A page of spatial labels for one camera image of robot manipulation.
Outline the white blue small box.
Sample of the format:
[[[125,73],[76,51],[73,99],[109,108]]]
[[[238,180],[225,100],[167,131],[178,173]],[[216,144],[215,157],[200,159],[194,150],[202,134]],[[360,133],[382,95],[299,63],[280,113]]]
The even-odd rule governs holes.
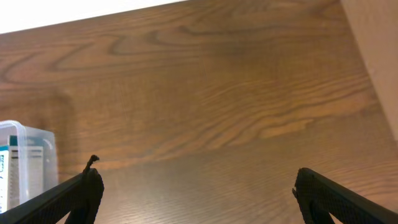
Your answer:
[[[44,140],[27,138],[27,195],[33,198],[44,190]],[[1,213],[20,205],[19,151],[17,136],[9,136],[1,146]]]

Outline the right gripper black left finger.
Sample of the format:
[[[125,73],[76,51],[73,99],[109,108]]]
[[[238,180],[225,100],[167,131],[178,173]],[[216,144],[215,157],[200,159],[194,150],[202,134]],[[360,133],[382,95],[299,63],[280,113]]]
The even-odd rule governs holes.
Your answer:
[[[104,192],[102,177],[91,165],[99,159],[92,155],[83,172],[64,183],[1,214],[1,223],[93,224]]]

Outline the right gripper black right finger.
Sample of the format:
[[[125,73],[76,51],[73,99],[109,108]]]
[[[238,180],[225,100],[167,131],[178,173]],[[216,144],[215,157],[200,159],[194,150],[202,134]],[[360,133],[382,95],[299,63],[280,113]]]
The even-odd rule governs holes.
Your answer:
[[[397,223],[397,214],[337,184],[325,176],[303,167],[298,170],[294,188],[306,224]]]

